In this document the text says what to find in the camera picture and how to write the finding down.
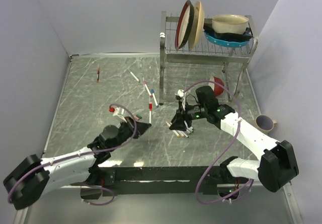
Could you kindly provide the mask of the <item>yellow marker pen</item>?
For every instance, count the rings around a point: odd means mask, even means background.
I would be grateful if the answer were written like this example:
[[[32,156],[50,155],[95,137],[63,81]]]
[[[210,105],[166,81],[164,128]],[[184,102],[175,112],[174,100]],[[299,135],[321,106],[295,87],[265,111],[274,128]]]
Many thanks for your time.
[[[171,124],[166,121],[167,126],[170,128]],[[181,135],[176,130],[171,130],[177,137],[181,137]]]

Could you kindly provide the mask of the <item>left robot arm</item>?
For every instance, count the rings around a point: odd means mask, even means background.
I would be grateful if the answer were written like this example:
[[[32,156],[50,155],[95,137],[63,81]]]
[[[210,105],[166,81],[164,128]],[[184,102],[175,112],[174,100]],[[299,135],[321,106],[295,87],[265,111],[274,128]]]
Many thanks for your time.
[[[97,183],[100,178],[98,165],[109,159],[112,151],[138,139],[151,126],[125,117],[119,126],[106,126],[93,142],[77,151],[51,158],[25,157],[3,181],[8,203],[20,210],[60,187]]]

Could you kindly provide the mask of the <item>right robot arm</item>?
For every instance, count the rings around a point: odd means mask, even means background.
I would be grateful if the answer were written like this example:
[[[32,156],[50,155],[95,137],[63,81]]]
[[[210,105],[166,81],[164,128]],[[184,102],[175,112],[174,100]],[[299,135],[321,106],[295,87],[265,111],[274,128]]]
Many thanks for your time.
[[[277,192],[299,174],[293,146],[284,140],[279,142],[260,132],[239,117],[227,104],[219,104],[210,86],[196,89],[197,103],[189,105],[184,90],[178,90],[179,106],[171,120],[170,130],[186,131],[194,120],[205,118],[218,129],[237,138],[257,158],[255,161],[236,156],[228,158],[219,166],[219,177],[226,183],[236,178],[258,180],[271,192]]]

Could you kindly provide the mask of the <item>red marker pen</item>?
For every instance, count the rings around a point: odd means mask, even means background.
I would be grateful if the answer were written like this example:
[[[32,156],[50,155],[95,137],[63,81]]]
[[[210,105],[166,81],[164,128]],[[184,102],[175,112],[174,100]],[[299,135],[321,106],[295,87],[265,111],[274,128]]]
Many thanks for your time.
[[[152,101],[151,101],[151,96],[149,97],[149,124],[152,124]]]

